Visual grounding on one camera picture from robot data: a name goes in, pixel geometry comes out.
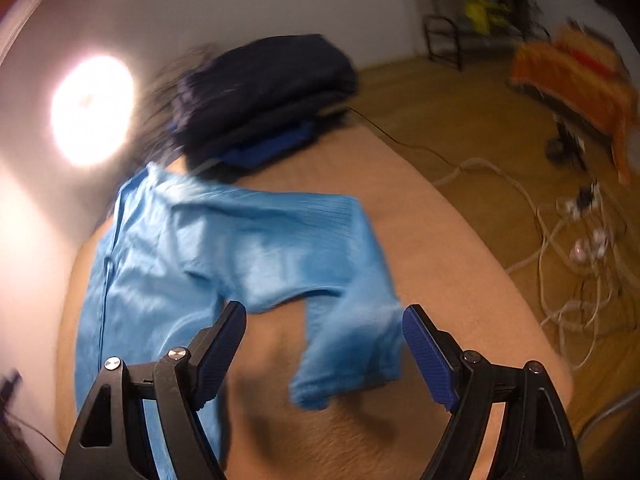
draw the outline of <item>orange cloth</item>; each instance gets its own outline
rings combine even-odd
[[[626,137],[636,122],[638,92],[628,82],[620,78],[605,79],[550,44],[533,42],[517,50],[511,83],[535,86],[612,137],[619,180],[629,184]]]

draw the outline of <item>tangled cord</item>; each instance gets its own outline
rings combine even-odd
[[[545,326],[549,322],[552,322],[558,326],[560,353],[562,357],[568,362],[572,370],[579,370],[585,365],[585,363],[593,354],[598,334],[600,333],[600,314],[602,312],[602,309],[610,305],[618,296],[619,287],[616,286],[616,282],[628,285],[634,290],[640,290],[640,279],[633,274],[633,272],[629,269],[628,265],[623,260],[622,254],[620,253],[620,248],[617,244],[617,240],[613,236],[610,218],[604,205],[603,193],[604,195],[606,195],[607,200],[613,204],[613,207],[620,218],[622,218],[625,222],[626,229],[636,246],[636,250],[640,252],[640,238],[638,238],[636,230],[633,228],[630,219],[626,216],[626,213],[624,212],[622,206],[617,201],[613,193],[610,192],[610,190],[601,183],[594,186],[594,202],[592,207],[590,207],[586,214],[580,216],[580,218],[577,219],[572,218],[568,213],[568,208],[566,207],[566,205],[568,202],[570,202],[569,199],[559,198],[558,200],[556,200],[555,207],[553,205],[545,204],[536,206],[531,199],[531,196],[521,183],[504,173],[504,171],[498,168],[496,165],[480,157],[473,157],[465,160],[452,173],[445,176],[444,178],[441,178],[440,180],[432,182],[432,184],[435,187],[445,186],[446,184],[453,182],[457,177],[460,176],[460,174],[463,173],[463,171],[472,170],[475,168],[487,168],[503,177],[504,180],[511,184],[511,186],[514,187],[526,199],[529,207],[533,211],[536,221],[538,222],[540,229],[542,230],[543,238],[540,248],[527,258],[524,258],[520,262],[509,266],[506,269],[506,272],[508,274],[512,274],[516,270],[523,269],[524,267],[527,267],[535,261],[538,262],[538,286],[540,293],[540,305],[542,307],[543,313],[545,314],[545,319],[542,320],[540,326]],[[560,216],[559,221],[554,225],[552,229],[549,229],[548,225],[542,217],[542,210],[544,209],[555,210],[558,216]],[[577,221],[584,222],[588,231],[591,233],[599,228],[608,234],[610,253],[612,254],[612,258],[609,257],[607,251],[607,253],[605,253],[601,258],[597,258],[593,254],[591,254],[589,266],[582,266],[571,260],[571,258],[568,256],[567,251],[560,246],[560,244],[556,241],[556,238],[563,228],[567,227],[572,222]],[[582,277],[583,279],[593,278],[595,280],[595,302],[570,299],[565,302],[565,304],[558,310],[552,309],[548,305],[545,297],[543,257],[545,256],[545,253],[547,252],[549,247],[554,250],[554,252],[564,263],[564,265],[571,272]],[[567,319],[570,313],[577,311],[587,313],[588,320],[585,322],[575,322]],[[580,362],[578,362],[577,364],[572,363],[566,351],[566,332],[569,331],[574,333],[585,333],[587,330],[591,331],[591,344],[588,352]]]

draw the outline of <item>silver bolt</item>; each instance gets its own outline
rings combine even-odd
[[[535,374],[541,374],[545,371],[545,367],[543,367],[543,365],[538,361],[529,361],[527,363],[527,368]]]
[[[479,363],[482,360],[482,356],[475,350],[465,350],[462,355],[465,361],[471,364]]]
[[[168,356],[174,361],[179,361],[185,355],[187,355],[187,351],[185,348],[182,348],[181,346],[171,348],[171,350],[169,350],[169,353],[168,353]]]
[[[104,367],[107,368],[107,370],[115,370],[116,368],[118,368],[118,366],[120,366],[120,358],[119,357],[109,357],[104,362]]]

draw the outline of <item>black folded garment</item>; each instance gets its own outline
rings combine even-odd
[[[254,41],[178,83],[174,122],[191,165],[313,118],[358,89],[349,59],[319,34]]]

